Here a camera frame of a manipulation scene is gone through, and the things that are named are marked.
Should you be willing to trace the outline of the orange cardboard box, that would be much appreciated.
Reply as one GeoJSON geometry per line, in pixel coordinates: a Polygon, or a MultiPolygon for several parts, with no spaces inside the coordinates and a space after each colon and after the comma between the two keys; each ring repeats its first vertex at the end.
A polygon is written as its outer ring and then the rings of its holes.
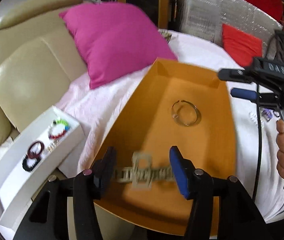
{"type": "MultiPolygon", "coordinates": [[[[117,168],[134,152],[152,156],[153,167],[169,164],[177,146],[184,158],[211,176],[235,174],[236,140],[229,92],[213,70],[158,59],[142,79],[100,147],[112,146],[117,168]]],[[[149,190],[113,181],[97,205],[135,225],[163,233],[185,233],[192,202],[177,184],[157,181],[149,190]]]]}

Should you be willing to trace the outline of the white pink bed blanket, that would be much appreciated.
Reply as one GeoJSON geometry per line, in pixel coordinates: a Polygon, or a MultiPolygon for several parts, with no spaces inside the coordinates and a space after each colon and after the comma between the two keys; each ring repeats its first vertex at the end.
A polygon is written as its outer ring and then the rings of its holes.
{"type": "MultiPolygon", "coordinates": [[[[215,70],[237,68],[237,63],[222,48],[191,35],[174,33],[170,47],[179,61],[184,63],[215,70]]],[[[10,106],[15,116],[25,117],[28,110],[17,101],[18,96],[22,96],[31,105],[28,122],[50,106],[56,106],[79,119],[85,139],[60,167],[66,176],[72,176],[92,163],[95,152],[146,73],[147,68],[144,68],[97,89],[90,89],[89,76],[84,73],[72,81],[68,88],[61,90],[60,96],[41,92],[39,99],[31,94],[31,82],[26,81],[24,75],[2,77],[0,108],[10,106]]],[[[254,105],[239,99],[232,100],[231,104],[237,134],[237,175],[245,188],[252,192],[258,154],[254,105]]],[[[275,122],[263,124],[262,132],[262,167],[256,204],[266,222],[277,222],[284,218],[284,180],[276,170],[278,147],[275,143],[275,122]]]]}

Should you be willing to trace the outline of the patterned small pouch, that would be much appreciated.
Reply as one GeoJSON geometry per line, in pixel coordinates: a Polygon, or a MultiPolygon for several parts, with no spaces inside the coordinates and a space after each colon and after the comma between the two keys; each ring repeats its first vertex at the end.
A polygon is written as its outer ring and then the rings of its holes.
{"type": "Polygon", "coordinates": [[[166,40],[167,43],[170,42],[172,34],[166,29],[158,29],[160,35],[166,40]]]}

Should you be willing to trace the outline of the magenta pillow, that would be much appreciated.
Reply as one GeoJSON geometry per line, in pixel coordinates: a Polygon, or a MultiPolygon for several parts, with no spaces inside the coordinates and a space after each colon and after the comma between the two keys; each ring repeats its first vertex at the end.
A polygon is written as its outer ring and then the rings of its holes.
{"type": "Polygon", "coordinates": [[[177,59],[158,28],[135,5],[82,3],[59,17],[87,64],[90,89],[139,71],[157,58],[177,59]]]}

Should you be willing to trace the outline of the silver foil insulation mat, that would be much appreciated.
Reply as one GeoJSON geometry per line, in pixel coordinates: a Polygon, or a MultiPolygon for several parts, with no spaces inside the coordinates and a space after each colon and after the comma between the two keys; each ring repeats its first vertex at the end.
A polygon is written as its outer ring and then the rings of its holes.
{"type": "Polygon", "coordinates": [[[222,46],[222,25],[228,24],[262,40],[265,54],[269,39],[282,25],[245,0],[180,0],[179,31],[222,46]]]}

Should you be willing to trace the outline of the red cushion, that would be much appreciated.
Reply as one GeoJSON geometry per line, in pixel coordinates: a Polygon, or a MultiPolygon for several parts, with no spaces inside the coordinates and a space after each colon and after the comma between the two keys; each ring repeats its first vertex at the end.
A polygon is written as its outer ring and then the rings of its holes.
{"type": "Polygon", "coordinates": [[[262,40],[231,25],[222,24],[222,46],[241,67],[248,67],[254,57],[262,57],[262,40]]]}

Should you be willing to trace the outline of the white jewelry box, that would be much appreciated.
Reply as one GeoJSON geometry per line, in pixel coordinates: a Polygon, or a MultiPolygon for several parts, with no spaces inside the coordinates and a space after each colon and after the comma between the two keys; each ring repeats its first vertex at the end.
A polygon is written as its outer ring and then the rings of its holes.
{"type": "Polygon", "coordinates": [[[13,228],[31,197],[83,139],[80,123],[52,106],[0,159],[0,225],[13,228]]]}

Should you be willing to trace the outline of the beige hair claw clip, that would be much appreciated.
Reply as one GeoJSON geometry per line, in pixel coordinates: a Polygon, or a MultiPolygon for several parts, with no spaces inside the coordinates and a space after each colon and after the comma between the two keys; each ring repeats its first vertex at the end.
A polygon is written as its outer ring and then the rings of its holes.
{"type": "Polygon", "coordinates": [[[115,168],[112,180],[117,183],[129,184],[133,189],[149,190],[153,182],[175,180],[172,167],[152,166],[152,156],[144,152],[134,152],[132,154],[132,166],[115,168]]]}

